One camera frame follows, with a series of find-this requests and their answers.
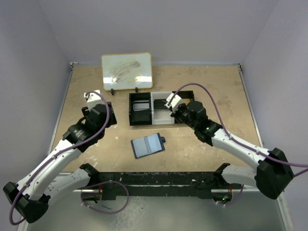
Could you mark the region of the blue leather card holder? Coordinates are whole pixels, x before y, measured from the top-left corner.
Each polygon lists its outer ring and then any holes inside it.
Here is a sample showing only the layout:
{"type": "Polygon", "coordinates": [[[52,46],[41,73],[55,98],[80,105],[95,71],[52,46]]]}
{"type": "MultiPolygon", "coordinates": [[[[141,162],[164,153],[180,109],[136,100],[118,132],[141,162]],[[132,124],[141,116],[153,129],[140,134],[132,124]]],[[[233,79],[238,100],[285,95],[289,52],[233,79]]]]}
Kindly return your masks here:
{"type": "Polygon", "coordinates": [[[165,142],[165,137],[161,136],[160,133],[155,133],[130,141],[136,159],[164,151],[165,142]]]}

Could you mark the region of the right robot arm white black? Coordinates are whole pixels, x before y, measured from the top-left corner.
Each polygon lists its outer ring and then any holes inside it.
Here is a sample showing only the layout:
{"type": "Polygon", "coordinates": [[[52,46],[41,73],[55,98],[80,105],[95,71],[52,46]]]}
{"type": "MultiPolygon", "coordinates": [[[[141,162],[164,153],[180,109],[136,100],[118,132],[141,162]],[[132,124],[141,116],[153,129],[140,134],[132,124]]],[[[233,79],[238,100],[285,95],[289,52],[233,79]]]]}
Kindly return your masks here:
{"type": "Polygon", "coordinates": [[[199,141],[222,149],[240,160],[247,167],[223,164],[216,170],[214,183],[219,188],[229,184],[249,185],[270,199],[277,199],[295,177],[283,151],[272,151],[240,139],[225,131],[223,126],[209,119],[201,102],[184,104],[174,99],[166,103],[171,117],[194,130],[199,141]]]}

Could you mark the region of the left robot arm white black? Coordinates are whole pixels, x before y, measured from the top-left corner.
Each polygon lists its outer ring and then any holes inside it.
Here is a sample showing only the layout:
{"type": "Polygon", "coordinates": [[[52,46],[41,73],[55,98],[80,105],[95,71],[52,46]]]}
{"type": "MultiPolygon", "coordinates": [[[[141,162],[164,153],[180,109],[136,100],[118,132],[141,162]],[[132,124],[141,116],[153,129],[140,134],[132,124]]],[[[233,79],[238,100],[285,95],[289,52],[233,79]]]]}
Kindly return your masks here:
{"type": "Polygon", "coordinates": [[[71,191],[99,184],[98,171],[90,164],[83,164],[61,181],[58,174],[89,147],[104,137],[105,129],[117,124],[111,102],[82,109],[83,117],[71,125],[54,150],[26,177],[17,183],[8,182],[3,192],[12,205],[9,215],[17,211],[25,221],[34,223],[49,206],[71,191]]]}

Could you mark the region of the black card case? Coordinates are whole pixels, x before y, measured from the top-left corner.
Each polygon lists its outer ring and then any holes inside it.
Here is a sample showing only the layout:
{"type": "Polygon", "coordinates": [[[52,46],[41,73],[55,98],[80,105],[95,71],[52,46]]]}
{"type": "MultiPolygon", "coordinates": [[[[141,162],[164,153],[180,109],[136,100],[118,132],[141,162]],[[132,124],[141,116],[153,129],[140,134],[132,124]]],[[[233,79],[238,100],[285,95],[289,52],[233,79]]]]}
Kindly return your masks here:
{"type": "Polygon", "coordinates": [[[154,109],[167,109],[167,102],[163,99],[155,99],[154,100],[154,109]]]}

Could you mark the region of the white card in tray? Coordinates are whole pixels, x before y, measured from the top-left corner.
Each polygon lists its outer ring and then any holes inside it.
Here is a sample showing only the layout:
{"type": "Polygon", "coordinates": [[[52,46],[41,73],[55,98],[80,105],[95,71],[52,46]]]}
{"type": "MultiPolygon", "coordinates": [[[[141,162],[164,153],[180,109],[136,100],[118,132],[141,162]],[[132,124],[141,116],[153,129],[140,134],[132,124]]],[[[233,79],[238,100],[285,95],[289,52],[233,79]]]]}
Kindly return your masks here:
{"type": "Polygon", "coordinates": [[[134,101],[132,108],[133,111],[144,111],[150,110],[150,102],[149,101],[134,101]]]}

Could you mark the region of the black right tray compartment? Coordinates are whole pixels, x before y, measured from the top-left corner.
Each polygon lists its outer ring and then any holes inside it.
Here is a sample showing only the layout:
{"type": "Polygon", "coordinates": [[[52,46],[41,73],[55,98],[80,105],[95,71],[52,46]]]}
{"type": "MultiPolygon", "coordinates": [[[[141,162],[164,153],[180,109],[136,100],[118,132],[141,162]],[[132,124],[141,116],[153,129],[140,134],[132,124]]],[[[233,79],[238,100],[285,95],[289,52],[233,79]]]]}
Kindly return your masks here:
{"type": "Polygon", "coordinates": [[[177,93],[183,100],[177,111],[172,113],[175,124],[187,124],[190,121],[190,112],[187,107],[188,104],[195,101],[194,93],[192,90],[181,90],[177,93]]]}

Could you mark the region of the black tray compartment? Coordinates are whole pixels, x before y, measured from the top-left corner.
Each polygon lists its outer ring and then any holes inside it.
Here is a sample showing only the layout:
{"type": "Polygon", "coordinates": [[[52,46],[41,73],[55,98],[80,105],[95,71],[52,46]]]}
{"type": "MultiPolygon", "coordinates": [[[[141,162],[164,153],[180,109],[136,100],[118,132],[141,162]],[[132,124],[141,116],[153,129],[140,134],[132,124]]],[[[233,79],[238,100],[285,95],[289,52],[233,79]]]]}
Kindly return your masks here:
{"type": "Polygon", "coordinates": [[[151,103],[151,95],[149,92],[129,94],[129,124],[131,126],[152,125],[151,105],[150,110],[133,111],[134,101],[149,101],[151,103]]]}
{"type": "Polygon", "coordinates": [[[194,93],[192,90],[181,90],[177,93],[183,100],[177,111],[172,113],[175,124],[187,124],[190,121],[190,112],[187,107],[188,104],[195,101],[194,93]]]}

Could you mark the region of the white middle tray compartment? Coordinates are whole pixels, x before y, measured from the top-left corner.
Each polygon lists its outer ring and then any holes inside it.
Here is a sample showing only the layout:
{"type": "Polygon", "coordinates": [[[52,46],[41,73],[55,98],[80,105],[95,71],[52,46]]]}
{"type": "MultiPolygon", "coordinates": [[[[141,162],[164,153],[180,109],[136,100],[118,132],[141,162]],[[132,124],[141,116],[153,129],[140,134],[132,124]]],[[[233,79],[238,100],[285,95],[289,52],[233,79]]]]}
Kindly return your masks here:
{"type": "Polygon", "coordinates": [[[174,124],[174,118],[170,116],[170,111],[168,109],[154,109],[154,100],[163,99],[171,94],[171,91],[158,91],[151,92],[151,113],[152,113],[152,124],[153,125],[170,125],[174,124]]]}

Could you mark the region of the black left tray compartment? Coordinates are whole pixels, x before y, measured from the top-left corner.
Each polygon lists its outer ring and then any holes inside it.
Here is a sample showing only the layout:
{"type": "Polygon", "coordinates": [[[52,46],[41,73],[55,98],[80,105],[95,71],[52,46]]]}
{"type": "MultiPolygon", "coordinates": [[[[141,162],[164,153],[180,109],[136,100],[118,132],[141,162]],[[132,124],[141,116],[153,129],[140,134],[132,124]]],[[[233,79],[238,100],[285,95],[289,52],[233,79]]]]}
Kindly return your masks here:
{"type": "Polygon", "coordinates": [[[151,105],[150,110],[133,111],[134,101],[149,101],[151,103],[151,95],[149,92],[129,94],[129,124],[131,126],[152,125],[151,105]]]}

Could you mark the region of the whiteboard with wooden frame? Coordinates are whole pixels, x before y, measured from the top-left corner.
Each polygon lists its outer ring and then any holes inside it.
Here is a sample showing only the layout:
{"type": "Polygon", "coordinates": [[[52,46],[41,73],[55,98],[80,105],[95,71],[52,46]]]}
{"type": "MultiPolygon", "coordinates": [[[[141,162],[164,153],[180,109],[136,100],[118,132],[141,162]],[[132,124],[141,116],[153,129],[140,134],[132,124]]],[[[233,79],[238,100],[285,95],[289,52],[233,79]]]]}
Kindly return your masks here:
{"type": "Polygon", "coordinates": [[[104,54],[101,69],[105,91],[150,89],[154,84],[149,52],[104,54]]]}

